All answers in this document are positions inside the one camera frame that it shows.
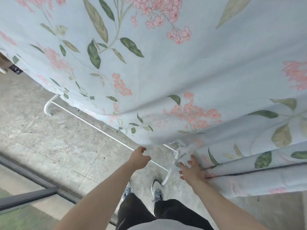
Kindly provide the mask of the person's right hand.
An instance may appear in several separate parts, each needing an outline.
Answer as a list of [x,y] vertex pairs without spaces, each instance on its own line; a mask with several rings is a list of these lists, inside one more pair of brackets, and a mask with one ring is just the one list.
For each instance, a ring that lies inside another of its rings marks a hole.
[[198,167],[191,167],[190,165],[191,159],[187,162],[188,165],[179,163],[179,174],[183,174],[185,176],[185,181],[191,186],[191,188],[196,188],[200,184],[205,183],[208,184],[208,180],[205,179],[204,175],[201,172],[201,169]]

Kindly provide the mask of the person's left hand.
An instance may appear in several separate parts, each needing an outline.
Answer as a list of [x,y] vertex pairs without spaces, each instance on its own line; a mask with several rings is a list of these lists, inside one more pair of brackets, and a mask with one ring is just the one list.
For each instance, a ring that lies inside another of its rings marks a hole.
[[137,149],[134,150],[128,160],[128,163],[132,166],[134,170],[143,169],[148,162],[151,161],[149,155],[144,155],[143,153],[137,152]]

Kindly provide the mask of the blue floral bed sheet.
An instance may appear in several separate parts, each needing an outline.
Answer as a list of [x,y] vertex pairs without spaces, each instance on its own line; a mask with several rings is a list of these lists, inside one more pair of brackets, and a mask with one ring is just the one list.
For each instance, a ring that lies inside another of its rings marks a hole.
[[225,197],[307,191],[307,0],[0,0],[0,52]]

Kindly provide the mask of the person's left forearm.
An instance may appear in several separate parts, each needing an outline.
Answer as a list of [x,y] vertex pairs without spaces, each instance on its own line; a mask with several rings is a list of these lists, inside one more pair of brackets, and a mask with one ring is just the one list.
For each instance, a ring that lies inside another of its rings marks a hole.
[[132,174],[144,168],[129,160],[84,196],[54,230],[105,230]]

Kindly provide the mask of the person's right forearm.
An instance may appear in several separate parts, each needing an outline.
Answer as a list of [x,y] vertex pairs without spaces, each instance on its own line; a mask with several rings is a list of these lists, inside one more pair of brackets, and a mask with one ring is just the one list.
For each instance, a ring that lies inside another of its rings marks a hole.
[[186,180],[200,198],[219,230],[269,230],[204,180]]

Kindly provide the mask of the white grey sneaker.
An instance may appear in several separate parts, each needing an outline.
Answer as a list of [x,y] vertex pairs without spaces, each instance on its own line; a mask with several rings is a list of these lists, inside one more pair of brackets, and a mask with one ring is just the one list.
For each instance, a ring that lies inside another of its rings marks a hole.
[[163,187],[161,183],[155,179],[151,184],[151,193],[153,196],[153,202],[156,203],[158,201],[163,201]]
[[131,180],[128,181],[128,184],[126,185],[126,188],[122,194],[122,197],[121,197],[121,200],[124,201],[125,198],[127,197],[128,194],[132,193],[132,188],[133,188],[133,185],[131,183]]

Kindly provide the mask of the black trousers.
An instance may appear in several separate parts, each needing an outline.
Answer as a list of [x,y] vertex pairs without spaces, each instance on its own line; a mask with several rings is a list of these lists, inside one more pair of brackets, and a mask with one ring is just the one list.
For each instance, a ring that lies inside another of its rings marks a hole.
[[209,221],[176,199],[157,201],[152,214],[134,193],[129,193],[118,210],[116,230],[128,230],[138,224],[174,220],[202,230],[214,230]]

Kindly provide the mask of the grey shirt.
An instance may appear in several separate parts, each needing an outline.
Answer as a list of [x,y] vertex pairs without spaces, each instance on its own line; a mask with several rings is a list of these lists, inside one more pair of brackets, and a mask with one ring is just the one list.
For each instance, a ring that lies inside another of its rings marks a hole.
[[182,224],[176,220],[158,219],[130,227],[127,230],[203,230],[201,228]]

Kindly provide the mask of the white metal drying rack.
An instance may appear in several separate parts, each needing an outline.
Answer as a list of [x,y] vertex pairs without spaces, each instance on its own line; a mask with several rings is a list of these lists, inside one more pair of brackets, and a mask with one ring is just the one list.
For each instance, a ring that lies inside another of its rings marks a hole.
[[[63,111],[65,111],[65,112],[69,113],[70,115],[74,116],[75,118],[77,118],[77,119],[81,120],[82,122],[86,123],[87,125],[89,125],[90,127],[94,128],[95,130],[97,130],[97,131],[101,132],[102,134],[106,135],[106,136],[109,137],[110,139],[113,139],[113,140],[115,140],[116,142],[118,142],[118,143],[120,143],[121,145],[123,145],[124,147],[126,147],[126,148],[128,148],[128,149],[134,151],[134,149],[133,149],[132,147],[130,147],[130,146],[128,146],[127,144],[123,143],[122,141],[116,139],[115,137],[113,137],[113,136],[111,136],[110,134],[106,133],[106,132],[103,131],[102,129],[100,129],[100,128],[96,127],[95,125],[91,124],[90,122],[86,121],[86,120],[83,119],[82,117],[80,117],[80,116],[74,114],[73,112],[69,111],[68,109],[64,108],[63,106],[61,106],[61,105],[55,103],[54,101],[55,101],[58,97],[59,97],[59,95],[55,94],[55,95],[52,96],[52,97],[46,102],[46,104],[44,105],[44,109],[43,109],[43,110],[44,110],[44,113],[45,113],[47,116],[49,116],[49,117],[52,117],[52,116],[53,116],[53,114],[51,114],[51,113],[49,112],[49,107],[50,107],[51,104],[53,104],[53,105],[59,107],[60,109],[62,109]],[[153,161],[153,160],[151,160],[151,162],[152,162],[153,164],[157,165],[158,167],[160,167],[161,169],[167,171],[167,175],[166,175],[165,179],[161,182],[161,185],[166,185],[166,183],[168,182],[168,180],[169,180],[169,178],[170,178],[170,176],[171,176],[172,169],[171,169],[171,168],[167,169],[167,168],[165,168],[164,166],[160,165],[159,163],[157,163],[157,162],[155,162],[155,161]]]

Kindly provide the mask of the small black patterned object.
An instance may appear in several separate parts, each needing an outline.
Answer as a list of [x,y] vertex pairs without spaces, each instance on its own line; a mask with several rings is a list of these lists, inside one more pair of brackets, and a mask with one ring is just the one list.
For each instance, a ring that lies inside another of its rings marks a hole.
[[9,69],[11,71],[13,71],[14,73],[16,73],[17,75],[20,75],[21,73],[23,73],[23,70],[21,70],[18,66],[16,66],[15,64],[12,64],[9,66]]

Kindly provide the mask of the dark metal door frame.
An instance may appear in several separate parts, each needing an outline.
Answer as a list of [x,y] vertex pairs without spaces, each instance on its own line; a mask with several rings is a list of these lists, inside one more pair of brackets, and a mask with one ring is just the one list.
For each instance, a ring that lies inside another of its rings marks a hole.
[[0,229],[51,229],[81,199],[0,153]]

